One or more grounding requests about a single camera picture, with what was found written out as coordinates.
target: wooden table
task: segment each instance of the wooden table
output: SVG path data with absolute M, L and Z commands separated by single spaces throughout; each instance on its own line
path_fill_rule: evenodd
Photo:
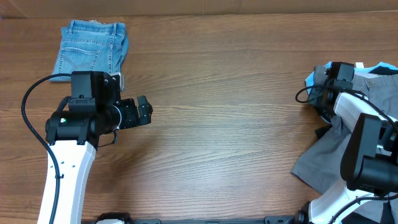
M 314 65 L 398 64 L 398 12 L 95 18 L 127 25 L 123 98 L 146 95 L 152 124 L 119 132 L 91 168 L 83 218 L 261 218 L 319 195 L 290 174 L 325 123 L 295 102 Z M 0 21 L 0 223 L 36 223 L 47 153 L 21 100 L 50 75 L 68 19 Z M 44 83 L 27 114 L 44 123 L 70 84 Z M 112 136 L 105 136 L 101 143 Z

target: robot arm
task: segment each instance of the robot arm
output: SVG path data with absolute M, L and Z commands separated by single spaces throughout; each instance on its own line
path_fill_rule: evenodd
M 46 140 L 58 161 L 60 191 L 54 223 L 81 223 L 85 188 L 98 141 L 102 134 L 151 122 L 152 106 L 139 96 L 121 100 L 123 77 L 104 72 L 73 72 L 69 110 L 51 115 L 45 125 Z M 49 223 L 56 179 L 53 160 L 48 159 L 47 180 L 38 223 Z
M 352 87 L 346 79 L 352 80 L 353 66 L 332 64 L 337 69 L 330 71 L 329 80 L 334 79 L 334 84 L 343 88 Z M 323 102 L 334 104 L 333 111 L 352 135 L 341 160 L 342 179 L 308 206 L 308 221 L 314 224 L 339 223 L 369 201 L 358 198 L 384 197 L 390 192 L 398 192 L 398 138 L 391 123 L 371 105 L 349 93 L 326 89 Z M 378 154 L 378 149 L 387 152 L 388 156 Z M 334 217 L 348 205 L 351 206 Z

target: blue denim jeans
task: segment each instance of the blue denim jeans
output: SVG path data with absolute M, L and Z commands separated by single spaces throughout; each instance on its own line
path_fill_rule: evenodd
M 62 27 L 62 40 L 53 74 L 73 71 L 121 71 L 129 41 L 123 23 L 70 21 Z M 70 77 L 56 77 L 51 81 L 69 82 Z

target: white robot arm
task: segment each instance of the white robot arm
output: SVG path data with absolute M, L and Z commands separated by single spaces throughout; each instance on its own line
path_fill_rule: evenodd
M 52 77 L 71 76 L 72 95 L 65 97 L 45 124 L 46 141 L 30 125 L 25 103 L 29 93 Z M 88 173 L 100 136 L 118 129 L 151 123 L 152 106 L 145 96 L 121 99 L 124 88 L 120 73 L 72 72 L 45 77 L 29 88 L 22 100 L 22 117 L 48 152 L 47 180 L 38 223 L 81 223 Z
M 335 113 L 343 120 L 345 125 L 351 130 L 358 121 L 361 113 L 378 116 L 380 120 L 386 120 L 375 109 L 365 101 L 350 95 L 340 93 L 334 106 Z M 357 200 L 360 197 L 373 197 L 374 193 L 363 190 L 350 190 L 347 188 L 346 181 L 338 179 L 320 198 L 313 200 L 308 208 L 309 221 L 314 224 L 327 224 L 333 216 L 348 203 Z M 359 206 L 368 202 L 363 200 L 346 209 L 339 217 L 335 218 L 335 223 L 339 223 L 347 215 L 357 209 Z

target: jeans back pocket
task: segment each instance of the jeans back pocket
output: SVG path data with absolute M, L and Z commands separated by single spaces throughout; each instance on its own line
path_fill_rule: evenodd
M 62 47 L 59 73 L 92 71 L 97 63 L 99 50 L 87 51 L 76 47 Z

